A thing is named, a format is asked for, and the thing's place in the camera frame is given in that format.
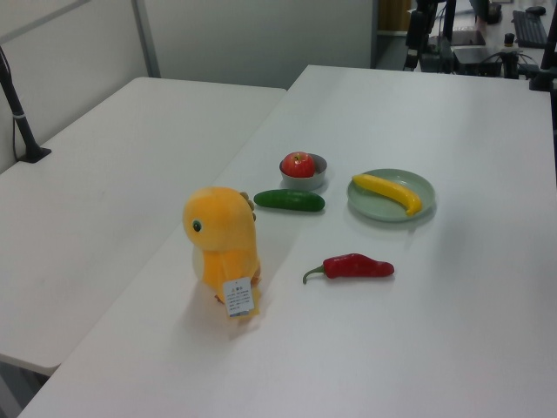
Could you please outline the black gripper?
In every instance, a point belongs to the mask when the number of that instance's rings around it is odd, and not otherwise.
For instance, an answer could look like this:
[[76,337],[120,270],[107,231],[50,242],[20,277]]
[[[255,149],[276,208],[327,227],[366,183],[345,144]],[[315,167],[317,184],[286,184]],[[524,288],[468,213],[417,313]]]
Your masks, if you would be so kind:
[[419,52],[423,48],[426,39],[430,14],[427,11],[413,10],[410,15],[408,31],[406,33],[406,46],[409,50],[406,54],[403,70],[416,69],[419,63]]

